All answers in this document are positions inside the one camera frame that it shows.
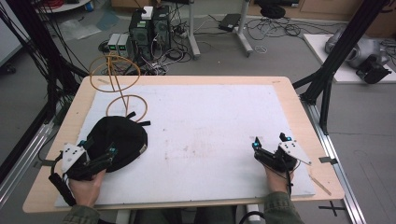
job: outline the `gray floor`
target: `gray floor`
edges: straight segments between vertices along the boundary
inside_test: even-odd
[[[102,25],[105,23],[106,29],[99,34],[67,41],[85,66],[88,67],[91,61],[102,55],[97,47],[110,34],[128,31],[127,20],[114,20],[112,16],[105,7],[92,13],[76,9],[57,15],[59,22],[84,17],[81,21],[83,25],[100,21]],[[195,27],[208,19],[196,20]],[[209,21],[205,27],[216,27],[216,24]],[[334,32],[337,27],[323,28]],[[308,29],[313,33],[318,32],[313,28]],[[213,33],[218,30],[203,29],[201,32]],[[254,32],[255,36],[260,36],[258,31]],[[297,37],[266,37],[261,41],[249,37],[253,48],[258,45],[267,48],[265,54],[254,52],[249,58],[234,35],[197,35],[196,39],[202,52],[201,58],[170,65],[168,76],[284,76],[294,82],[320,67],[313,52]],[[46,103],[46,82],[29,56],[22,50],[11,62],[17,68],[17,73],[0,76],[0,125],[3,127],[0,130],[0,162],[4,161]],[[297,93],[304,92],[305,88],[300,88]],[[395,84],[332,86],[330,136],[367,223],[396,223],[396,151],[393,145],[396,140],[395,93]],[[64,213],[25,214],[21,209],[37,172],[38,169],[32,164],[0,210],[0,223],[61,222]],[[334,206],[343,207],[341,202],[333,203]],[[305,223],[350,222],[345,211],[339,210],[335,216],[332,210],[318,209],[319,206],[330,206],[330,202],[296,203],[296,206]],[[115,212],[102,213],[108,221],[115,221],[115,215]]]

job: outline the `black fabric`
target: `black fabric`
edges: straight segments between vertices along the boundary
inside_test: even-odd
[[[280,19],[286,14],[286,10],[283,7],[278,6],[280,1],[278,0],[261,0],[257,1],[257,4],[262,8],[260,13],[269,19]]]
[[[92,145],[86,148],[90,160],[104,155],[111,144],[114,144],[117,155],[111,166],[106,169],[108,173],[117,171],[134,161],[140,155],[143,145],[148,145],[148,135],[141,125],[117,116],[100,119],[87,139],[93,140]]]

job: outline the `table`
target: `table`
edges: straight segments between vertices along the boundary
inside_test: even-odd
[[[121,84],[131,83],[135,77],[119,77]],[[105,77],[93,77],[95,85],[108,84]],[[272,85],[276,90],[277,97],[285,112],[291,131],[295,139],[312,160],[312,166],[308,167],[308,173],[315,179],[314,196],[293,197],[294,201],[313,200],[341,200],[344,191],[339,183],[334,169],[329,163],[321,163],[318,158],[325,157],[326,154],[315,134],[315,131],[304,112],[300,100],[286,77],[141,77],[138,85],[213,85],[213,84],[233,84],[233,85]],[[91,86],[88,78],[85,78],[71,105],[61,126],[54,143],[49,150],[47,160],[53,160],[63,148],[65,142],[74,143],[78,139],[79,129],[91,107],[91,101],[96,90]],[[66,211],[69,208],[54,207],[54,202],[58,197],[58,191],[48,181],[50,175],[49,167],[42,167],[33,184],[29,195],[23,205],[26,213],[57,212]],[[184,206],[205,206],[214,204],[249,204],[262,203],[262,198],[228,200],[225,202],[185,202],[185,203],[141,203],[141,204],[117,204],[101,205],[98,209],[136,209],[154,207],[184,207]]]

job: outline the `table leg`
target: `table leg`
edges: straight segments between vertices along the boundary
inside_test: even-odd
[[[259,212],[259,205],[258,204],[247,204],[246,205],[247,213],[249,212]],[[250,216],[247,218],[248,223],[254,224],[254,223],[262,223],[262,219],[259,216]]]
[[[244,0],[243,5],[242,5],[242,11],[241,11],[241,21],[239,22],[239,27],[235,27],[236,34],[241,41],[242,45],[244,46],[246,52],[247,52],[247,57],[250,56],[250,54],[253,52],[253,48],[250,46],[248,43],[248,40],[246,39],[243,31],[246,23],[246,18],[248,14],[248,4],[249,0]]]
[[[190,0],[190,29],[188,31],[188,37],[190,41],[190,46],[192,49],[193,59],[196,60],[201,56],[197,42],[194,37],[194,0]]]
[[[117,224],[129,224],[129,219],[131,217],[131,213],[133,211],[128,210],[128,209],[124,209],[124,210],[119,210],[117,212],[117,219],[116,219],[116,223]]]

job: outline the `desktop computer tower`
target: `desktop computer tower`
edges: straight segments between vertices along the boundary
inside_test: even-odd
[[[157,7],[152,16],[154,36],[157,36],[157,49],[162,51],[171,48],[169,6]]]
[[[141,12],[136,11],[131,18],[129,25],[129,35],[134,49],[134,58],[137,62],[143,62],[141,57],[145,60],[152,60],[151,44],[154,38],[152,21],[142,20]]]

